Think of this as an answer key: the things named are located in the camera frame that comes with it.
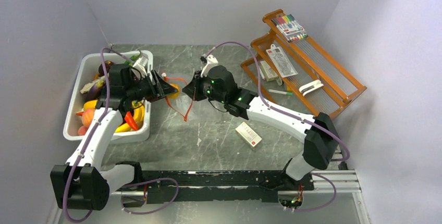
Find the orange fruit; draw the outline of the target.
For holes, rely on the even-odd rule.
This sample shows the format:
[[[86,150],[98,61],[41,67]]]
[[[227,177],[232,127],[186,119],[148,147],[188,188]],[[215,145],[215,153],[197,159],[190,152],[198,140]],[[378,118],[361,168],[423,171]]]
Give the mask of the orange fruit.
[[[174,83],[170,84],[172,87],[174,87],[176,89],[176,91],[170,95],[167,96],[168,99],[176,99],[179,97],[180,95],[180,86]]]

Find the clear zip bag orange zipper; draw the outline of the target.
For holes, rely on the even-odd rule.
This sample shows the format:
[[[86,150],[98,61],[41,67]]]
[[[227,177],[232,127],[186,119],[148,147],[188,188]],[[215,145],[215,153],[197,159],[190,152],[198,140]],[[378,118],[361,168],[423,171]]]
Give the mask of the clear zip bag orange zipper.
[[[166,97],[167,105],[180,114],[185,122],[196,121],[197,115],[193,107],[193,100],[188,97],[182,89],[192,80],[192,75],[188,73],[162,72],[164,81],[172,85],[178,92]]]

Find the yellow banana bunch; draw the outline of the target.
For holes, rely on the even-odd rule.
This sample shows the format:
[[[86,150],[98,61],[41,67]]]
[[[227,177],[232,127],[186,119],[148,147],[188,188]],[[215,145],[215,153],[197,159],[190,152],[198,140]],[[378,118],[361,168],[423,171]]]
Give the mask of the yellow banana bunch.
[[[144,104],[141,102],[133,102],[132,103],[132,109],[130,110],[131,114],[133,115],[133,118],[135,122],[137,123],[139,130],[141,129],[144,121],[144,115],[145,115],[145,107]],[[134,131],[132,130],[125,122],[124,120],[125,115],[123,116],[123,123],[115,130],[115,133],[121,133],[121,132],[130,132]]]

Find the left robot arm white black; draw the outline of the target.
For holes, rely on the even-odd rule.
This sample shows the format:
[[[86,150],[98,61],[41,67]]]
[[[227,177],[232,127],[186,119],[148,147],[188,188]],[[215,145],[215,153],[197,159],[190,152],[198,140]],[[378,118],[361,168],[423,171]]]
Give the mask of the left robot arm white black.
[[[113,192],[124,186],[133,191],[142,188],[144,175],[139,162],[118,162],[111,170],[101,172],[105,151],[123,119],[132,111],[134,101],[156,102],[178,90],[154,70],[137,80],[135,75],[135,68],[130,65],[110,67],[85,137],[65,164],[52,168],[50,179],[62,210],[102,210]]]

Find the white plastic food bin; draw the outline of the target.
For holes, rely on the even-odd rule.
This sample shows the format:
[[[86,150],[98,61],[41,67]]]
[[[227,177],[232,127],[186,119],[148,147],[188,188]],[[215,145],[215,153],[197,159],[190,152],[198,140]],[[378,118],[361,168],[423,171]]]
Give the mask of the white plastic food bin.
[[[151,121],[151,103],[146,101],[144,106],[140,109],[144,112],[144,118],[141,121],[139,130],[126,131],[112,133],[115,128],[115,124],[120,120],[120,113],[115,110],[109,110],[106,117],[102,120],[102,123],[97,127],[95,131],[92,128],[88,130],[86,135],[78,135],[77,131],[81,127],[81,120],[75,113],[83,108],[85,103],[85,96],[80,94],[80,89],[92,80],[92,76],[98,69],[98,66],[102,64],[103,60],[110,60],[116,64],[122,64],[123,58],[115,53],[100,53],[89,54],[85,56],[80,64],[77,78],[73,87],[69,106],[67,107],[67,116],[65,125],[63,128],[63,136],[68,141],[80,141],[82,144],[86,141],[89,134],[91,140],[89,147],[98,147],[98,145],[105,144],[119,144],[119,143],[131,143],[141,142],[148,139],[150,135],[150,121]]]

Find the dark purple mangosteen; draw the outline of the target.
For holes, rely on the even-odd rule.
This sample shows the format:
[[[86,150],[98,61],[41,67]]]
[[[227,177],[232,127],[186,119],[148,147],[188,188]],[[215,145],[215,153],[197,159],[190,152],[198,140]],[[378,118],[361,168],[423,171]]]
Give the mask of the dark purple mangosteen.
[[[106,60],[104,62],[104,65],[103,64],[99,65],[99,67],[98,67],[98,74],[99,74],[99,76],[101,77],[101,76],[105,75],[105,73],[108,73],[110,67],[113,66],[113,65],[114,65],[114,63],[112,61],[109,61],[109,60]]]

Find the white cardboard box red logo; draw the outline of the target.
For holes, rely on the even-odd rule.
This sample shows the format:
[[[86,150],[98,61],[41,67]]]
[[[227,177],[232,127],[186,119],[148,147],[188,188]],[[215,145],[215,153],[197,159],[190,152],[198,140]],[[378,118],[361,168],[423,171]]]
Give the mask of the white cardboard box red logo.
[[[262,138],[245,122],[238,125],[235,131],[251,148],[255,148],[262,141]]]

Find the green white marker pen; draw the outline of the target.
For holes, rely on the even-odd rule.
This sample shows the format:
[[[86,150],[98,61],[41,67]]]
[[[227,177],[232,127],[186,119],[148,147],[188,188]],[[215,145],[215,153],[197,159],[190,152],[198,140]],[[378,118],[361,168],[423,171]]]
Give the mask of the green white marker pen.
[[[269,89],[268,92],[274,93],[274,94],[289,95],[289,96],[293,95],[292,92],[280,91],[280,90],[272,90],[272,89]]]

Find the peach fruit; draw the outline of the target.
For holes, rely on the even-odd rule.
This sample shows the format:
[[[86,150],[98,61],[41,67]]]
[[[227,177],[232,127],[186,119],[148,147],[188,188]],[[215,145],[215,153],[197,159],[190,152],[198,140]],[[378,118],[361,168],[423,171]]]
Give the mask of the peach fruit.
[[[81,116],[81,121],[83,126],[88,128],[91,125],[94,118],[94,113],[95,113],[94,108],[88,108],[83,112]]]

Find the white eraser box on rack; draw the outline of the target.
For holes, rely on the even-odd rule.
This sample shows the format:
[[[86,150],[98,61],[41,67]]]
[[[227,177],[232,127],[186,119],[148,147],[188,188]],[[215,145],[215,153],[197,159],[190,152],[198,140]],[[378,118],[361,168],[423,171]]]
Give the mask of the white eraser box on rack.
[[[262,78],[267,81],[275,81],[278,79],[277,73],[271,68],[271,66],[264,60],[259,61],[260,74]]]

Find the orange wooden rack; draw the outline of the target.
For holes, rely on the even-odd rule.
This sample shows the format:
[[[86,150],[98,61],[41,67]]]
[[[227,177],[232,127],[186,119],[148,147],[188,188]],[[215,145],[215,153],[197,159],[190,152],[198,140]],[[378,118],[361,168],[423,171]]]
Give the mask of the orange wooden rack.
[[[337,60],[325,51],[311,36],[295,42],[288,42],[272,19],[288,15],[278,9],[267,13],[263,22],[269,26],[269,31],[262,37],[251,42],[251,47],[256,51],[255,59],[266,61],[277,73],[282,85],[287,92],[292,92],[305,107],[314,115],[320,112],[330,115],[331,119],[339,116],[367,87],[358,81]],[[280,46],[293,64],[297,75],[281,78],[276,67],[266,53],[272,44]],[[257,83],[260,74],[254,75],[250,67],[254,58],[241,64],[241,68],[248,74],[252,81]],[[299,88],[314,80],[321,80],[324,86],[306,96],[302,96]]]

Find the packaged card on rack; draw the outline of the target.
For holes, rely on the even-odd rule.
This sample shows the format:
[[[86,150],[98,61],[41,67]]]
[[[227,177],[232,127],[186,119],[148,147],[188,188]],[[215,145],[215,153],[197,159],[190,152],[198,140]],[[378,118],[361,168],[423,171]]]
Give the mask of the packaged card on rack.
[[[292,77],[298,74],[286,53],[280,46],[272,44],[270,48],[266,50],[266,53],[276,67],[281,78]]]

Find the white stapler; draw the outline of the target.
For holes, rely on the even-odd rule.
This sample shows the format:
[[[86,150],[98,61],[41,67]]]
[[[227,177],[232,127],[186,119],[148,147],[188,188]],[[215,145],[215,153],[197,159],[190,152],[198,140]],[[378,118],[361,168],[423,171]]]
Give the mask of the white stapler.
[[[323,86],[324,86],[324,84],[321,82],[321,80],[317,79],[317,80],[314,80],[310,83],[307,83],[307,84],[301,86],[299,88],[299,92],[302,94],[302,96],[306,96],[307,94],[309,94],[315,90],[318,90],[318,89],[322,88]]]

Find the pack of coloured markers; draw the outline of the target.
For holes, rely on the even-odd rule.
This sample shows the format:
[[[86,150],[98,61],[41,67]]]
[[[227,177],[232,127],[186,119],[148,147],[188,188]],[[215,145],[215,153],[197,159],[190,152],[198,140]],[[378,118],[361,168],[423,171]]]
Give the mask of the pack of coloured markers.
[[[276,17],[271,20],[288,42],[306,39],[308,34],[292,14]]]

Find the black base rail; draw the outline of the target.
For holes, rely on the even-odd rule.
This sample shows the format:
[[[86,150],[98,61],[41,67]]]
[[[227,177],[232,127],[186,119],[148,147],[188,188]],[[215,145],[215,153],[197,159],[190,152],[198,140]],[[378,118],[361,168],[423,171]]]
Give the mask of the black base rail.
[[[263,203],[277,203],[280,193],[314,190],[311,175],[307,174],[301,180],[295,181],[281,170],[144,170],[142,176],[145,180],[177,180],[179,192],[174,202],[260,200]],[[165,202],[168,202],[175,194],[175,188],[171,181],[161,181],[161,190],[166,189],[166,186]],[[148,185],[148,190],[158,191],[157,185]]]

